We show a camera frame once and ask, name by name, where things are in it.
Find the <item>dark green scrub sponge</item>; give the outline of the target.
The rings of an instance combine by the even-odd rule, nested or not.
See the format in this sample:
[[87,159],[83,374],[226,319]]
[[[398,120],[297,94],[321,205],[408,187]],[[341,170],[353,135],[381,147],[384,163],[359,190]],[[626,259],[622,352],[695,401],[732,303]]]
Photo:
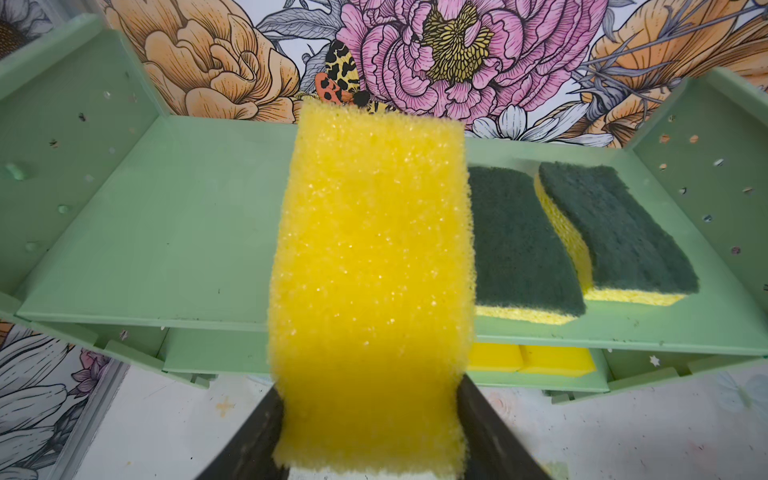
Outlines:
[[687,255],[615,169],[542,163],[534,189],[585,299],[670,306],[699,292]]

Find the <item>large yellow sponge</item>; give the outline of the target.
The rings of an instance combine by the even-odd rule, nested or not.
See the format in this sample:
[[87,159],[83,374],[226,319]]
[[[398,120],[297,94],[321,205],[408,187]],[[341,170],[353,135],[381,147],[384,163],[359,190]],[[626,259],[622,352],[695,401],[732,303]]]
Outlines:
[[474,338],[461,124],[307,101],[272,268],[269,364],[290,468],[458,477]]

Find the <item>small yellow sponge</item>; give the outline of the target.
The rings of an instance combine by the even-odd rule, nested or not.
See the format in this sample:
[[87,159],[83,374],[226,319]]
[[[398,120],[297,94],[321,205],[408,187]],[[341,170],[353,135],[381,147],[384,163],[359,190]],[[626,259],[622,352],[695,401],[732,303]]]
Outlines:
[[470,372],[514,373],[524,367],[518,345],[474,343],[469,357]]

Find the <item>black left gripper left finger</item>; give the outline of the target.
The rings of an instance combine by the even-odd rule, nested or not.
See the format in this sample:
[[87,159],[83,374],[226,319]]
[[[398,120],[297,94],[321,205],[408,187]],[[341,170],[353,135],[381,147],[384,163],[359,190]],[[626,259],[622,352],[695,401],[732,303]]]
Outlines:
[[273,458],[284,414],[275,387],[270,388],[223,450],[196,480],[284,480],[288,468]]

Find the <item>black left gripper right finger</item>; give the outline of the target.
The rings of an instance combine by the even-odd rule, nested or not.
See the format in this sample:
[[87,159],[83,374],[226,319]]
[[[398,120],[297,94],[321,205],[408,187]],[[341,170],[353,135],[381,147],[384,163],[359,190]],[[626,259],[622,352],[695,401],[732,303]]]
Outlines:
[[468,375],[459,384],[457,407],[467,442],[461,479],[551,479]]

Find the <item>green metal shelf unit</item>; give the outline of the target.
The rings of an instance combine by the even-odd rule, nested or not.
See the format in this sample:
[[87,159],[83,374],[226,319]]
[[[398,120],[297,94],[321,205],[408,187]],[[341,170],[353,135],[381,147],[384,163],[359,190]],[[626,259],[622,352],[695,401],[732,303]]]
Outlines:
[[[267,290],[293,125],[172,116],[91,14],[1,63],[1,317],[206,387],[267,372]],[[554,403],[767,360],[767,96],[683,82],[622,150],[469,139],[469,163],[615,168],[687,254],[668,307],[589,302],[564,326],[481,317],[483,342],[586,347],[580,378],[478,372]]]

